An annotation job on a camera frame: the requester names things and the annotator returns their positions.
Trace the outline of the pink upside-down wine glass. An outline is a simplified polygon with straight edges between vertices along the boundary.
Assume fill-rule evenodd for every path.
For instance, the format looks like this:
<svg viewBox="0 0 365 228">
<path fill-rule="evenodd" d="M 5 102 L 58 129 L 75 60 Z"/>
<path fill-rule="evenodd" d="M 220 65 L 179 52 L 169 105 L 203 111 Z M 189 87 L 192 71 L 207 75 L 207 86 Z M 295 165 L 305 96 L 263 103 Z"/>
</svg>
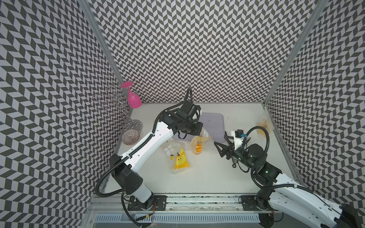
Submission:
<svg viewBox="0 0 365 228">
<path fill-rule="evenodd" d="M 134 93 L 131 88 L 132 88 L 133 82 L 132 81 L 127 81 L 124 82 L 121 87 L 122 88 L 126 88 L 128 89 L 128 103 L 131 106 L 132 109 L 137 109 L 140 108 L 142 106 L 142 101 L 139 97 L 138 94 Z"/>
</svg>

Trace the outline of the chrome glass drying rack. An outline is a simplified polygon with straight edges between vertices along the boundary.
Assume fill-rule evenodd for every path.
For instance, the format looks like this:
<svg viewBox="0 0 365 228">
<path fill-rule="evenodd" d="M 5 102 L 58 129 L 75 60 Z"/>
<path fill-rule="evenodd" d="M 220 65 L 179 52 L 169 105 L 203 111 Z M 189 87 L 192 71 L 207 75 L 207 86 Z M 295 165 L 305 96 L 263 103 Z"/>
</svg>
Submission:
<svg viewBox="0 0 365 228">
<path fill-rule="evenodd" d="M 128 103 L 128 89 L 122 88 L 120 85 L 110 85 L 104 92 L 96 92 L 91 98 L 96 102 L 97 110 L 101 113 L 106 113 L 107 109 L 112 106 L 115 107 L 123 118 L 124 132 L 129 129 L 142 132 L 142 122 L 131 117 L 131 113 L 135 109 L 132 109 Z"/>
</svg>

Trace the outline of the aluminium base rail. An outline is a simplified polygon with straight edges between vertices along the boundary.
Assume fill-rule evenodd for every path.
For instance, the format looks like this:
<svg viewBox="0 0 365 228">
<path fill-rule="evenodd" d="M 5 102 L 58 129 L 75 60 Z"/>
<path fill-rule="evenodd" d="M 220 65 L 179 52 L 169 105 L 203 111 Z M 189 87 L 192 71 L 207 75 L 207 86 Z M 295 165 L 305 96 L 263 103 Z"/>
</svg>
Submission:
<svg viewBox="0 0 365 228">
<path fill-rule="evenodd" d="M 143 208 L 134 197 L 126 196 L 122 198 L 120 194 L 99 198 L 92 197 L 91 203 L 86 209 L 86 214 L 91 213 L 123 213 L 122 200 L 129 213 L 137 212 L 160 212 L 160 213 L 272 213 L 273 211 L 283 211 L 286 213 L 295 211 L 310 211 L 315 214 L 325 208 L 325 200 L 320 201 L 310 209 L 309 205 L 291 199 L 283 194 L 270 196 L 266 210 L 259 209 L 255 194 L 231 193 L 231 194 L 156 194 L 156 199 L 147 208 Z"/>
</svg>

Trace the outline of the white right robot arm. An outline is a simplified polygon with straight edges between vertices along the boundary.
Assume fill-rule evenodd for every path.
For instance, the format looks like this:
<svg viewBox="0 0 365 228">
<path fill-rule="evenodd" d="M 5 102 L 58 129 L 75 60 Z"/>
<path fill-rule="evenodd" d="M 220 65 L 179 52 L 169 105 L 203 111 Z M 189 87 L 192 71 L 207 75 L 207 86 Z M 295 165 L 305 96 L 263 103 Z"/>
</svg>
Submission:
<svg viewBox="0 0 365 228">
<path fill-rule="evenodd" d="M 354 207 L 320 197 L 267 162 L 270 136 L 265 128 L 255 126 L 247 133 L 236 130 L 232 136 L 225 135 L 224 138 L 227 145 L 215 142 L 214 146 L 221 157 L 247 167 L 246 173 L 259 187 L 255 196 L 258 209 L 281 211 L 312 228 L 362 226 L 361 217 Z"/>
</svg>

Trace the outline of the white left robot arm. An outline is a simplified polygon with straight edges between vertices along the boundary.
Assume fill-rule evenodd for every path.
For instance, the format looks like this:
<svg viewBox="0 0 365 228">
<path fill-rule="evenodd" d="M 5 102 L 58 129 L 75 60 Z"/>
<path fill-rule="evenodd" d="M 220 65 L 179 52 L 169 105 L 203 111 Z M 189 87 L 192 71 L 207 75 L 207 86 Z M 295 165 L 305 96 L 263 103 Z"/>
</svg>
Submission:
<svg viewBox="0 0 365 228">
<path fill-rule="evenodd" d="M 138 174 L 139 170 L 147 159 L 175 134 L 198 136 L 203 127 L 203 123 L 199 121 L 200 116 L 201 107 L 187 99 L 161 111 L 148 135 L 121 156 L 114 154 L 109 159 L 110 168 L 98 180 L 95 194 L 98 197 L 110 197 L 125 193 L 134 196 L 143 204 L 150 204 L 153 193 Z M 112 176 L 121 188 L 102 193 L 101 184 L 108 176 Z"/>
</svg>

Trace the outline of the lilac plastic tray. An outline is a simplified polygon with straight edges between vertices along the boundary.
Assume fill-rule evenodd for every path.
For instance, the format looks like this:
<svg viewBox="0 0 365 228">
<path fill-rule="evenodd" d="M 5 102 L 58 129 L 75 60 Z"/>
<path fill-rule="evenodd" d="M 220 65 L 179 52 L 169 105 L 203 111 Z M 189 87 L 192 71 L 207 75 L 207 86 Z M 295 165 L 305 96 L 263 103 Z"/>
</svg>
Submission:
<svg viewBox="0 0 365 228">
<path fill-rule="evenodd" d="M 224 143 L 224 118 L 219 113 L 202 113 L 199 119 L 203 123 L 201 136 L 210 136 L 215 142 Z"/>
</svg>

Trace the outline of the clear bag yellow chick print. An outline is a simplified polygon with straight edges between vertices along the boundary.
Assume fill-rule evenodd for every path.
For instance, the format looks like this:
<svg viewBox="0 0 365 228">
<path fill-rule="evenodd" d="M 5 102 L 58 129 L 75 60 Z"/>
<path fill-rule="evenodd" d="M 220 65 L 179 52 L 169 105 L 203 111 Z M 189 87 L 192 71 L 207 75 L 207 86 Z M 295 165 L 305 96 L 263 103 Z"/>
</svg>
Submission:
<svg viewBox="0 0 365 228">
<path fill-rule="evenodd" d="M 167 158 L 172 174 L 178 174 L 190 169 L 183 142 L 166 141 L 162 144 L 162 150 Z"/>
</svg>

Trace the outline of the ribbed glass bowl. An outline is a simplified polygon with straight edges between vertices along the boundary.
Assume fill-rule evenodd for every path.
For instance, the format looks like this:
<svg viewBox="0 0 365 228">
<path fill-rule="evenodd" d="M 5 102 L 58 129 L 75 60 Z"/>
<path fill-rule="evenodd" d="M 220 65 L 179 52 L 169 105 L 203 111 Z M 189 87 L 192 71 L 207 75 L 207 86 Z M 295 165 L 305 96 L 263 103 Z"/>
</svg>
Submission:
<svg viewBox="0 0 365 228">
<path fill-rule="evenodd" d="M 136 129 L 126 130 L 121 137 L 125 145 L 134 145 L 139 141 L 140 133 Z"/>
</svg>

